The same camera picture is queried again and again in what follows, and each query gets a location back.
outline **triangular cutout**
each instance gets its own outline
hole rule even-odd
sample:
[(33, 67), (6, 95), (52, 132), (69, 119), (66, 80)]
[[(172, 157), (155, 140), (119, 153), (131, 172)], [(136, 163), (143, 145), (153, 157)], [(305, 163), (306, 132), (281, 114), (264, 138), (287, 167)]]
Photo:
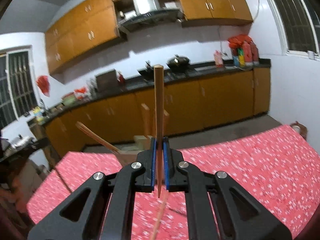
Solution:
[(247, 221), (259, 214), (258, 210), (256, 210), (235, 188), (230, 188), (230, 193), (242, 221)]
[(91, 190), (86, 188), (81, 192), (68, 206), (61, 210), (60, 215), (73, 222), (77, 222), (80, 218), (81, 212), (90, 195)]

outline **cabinet handle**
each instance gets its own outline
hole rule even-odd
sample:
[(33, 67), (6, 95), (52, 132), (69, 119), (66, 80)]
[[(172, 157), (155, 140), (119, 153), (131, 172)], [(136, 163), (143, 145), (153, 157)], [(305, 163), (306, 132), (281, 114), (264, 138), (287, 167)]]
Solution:
[(87, 118), (91, 121), (91, 117), (88, 113), (85, 113), (87, 115)]

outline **window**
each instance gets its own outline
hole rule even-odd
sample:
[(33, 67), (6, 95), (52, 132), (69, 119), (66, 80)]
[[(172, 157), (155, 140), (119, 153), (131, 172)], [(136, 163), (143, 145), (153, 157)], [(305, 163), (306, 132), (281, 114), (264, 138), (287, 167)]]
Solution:
[(319, 53), (319, 18), (307, 0), (273, 0), (282, 20), (287, 49)]
[(0, 122), (5, 127), (37, 106), (28, 51), (0, 56)]

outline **silver screw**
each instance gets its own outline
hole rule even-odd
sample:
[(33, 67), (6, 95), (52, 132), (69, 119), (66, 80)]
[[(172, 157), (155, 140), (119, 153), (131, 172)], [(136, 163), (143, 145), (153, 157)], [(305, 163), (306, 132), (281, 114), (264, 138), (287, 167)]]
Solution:
[(225, 179), (227, 177), (227, 173), (225, 171), (218, 171), (217, 176), (220, 179)]
[(132, 163), (131, 167), (134, 168), (134, 169), (138, 169), (138, 168), (141, 167), (141, 163), (138, 163), (138, 162)]
[(96, 172), (96, 173), (93, 175), (93, 178), (94, 178), (95, 180), (102, 179), (102, 178), (103, 178), (103, 173), (102, 173), (102, 172)]
[(187, 163), (187, 162), (179, 162), (178, 165), (179, 165), (180, 168), (187, 168), (189, 166), (189, 163)]

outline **pink tablecloth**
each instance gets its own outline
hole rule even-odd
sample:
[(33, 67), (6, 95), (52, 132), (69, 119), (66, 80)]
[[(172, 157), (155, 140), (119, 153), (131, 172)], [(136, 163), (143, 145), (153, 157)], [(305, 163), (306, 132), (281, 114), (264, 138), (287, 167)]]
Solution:
[[(236, 141), (181, 150), (184, 159), (202, 171), (226, 171), (281, 220), (293, 238), (305, 227), (320, 203), (320, 157), (290, 126)], [(75, 190), (96, 171), (118, 172), (113, 155), (68, 153), (57, 169)], [(37, 223), (69, 195), (53, 171), (28, 203)], [(132, 239), (149, 239), (161, 200), (157, 192), (137, 193)], [(158, 239), (187, 239), (183, 193), (170, 193)]]

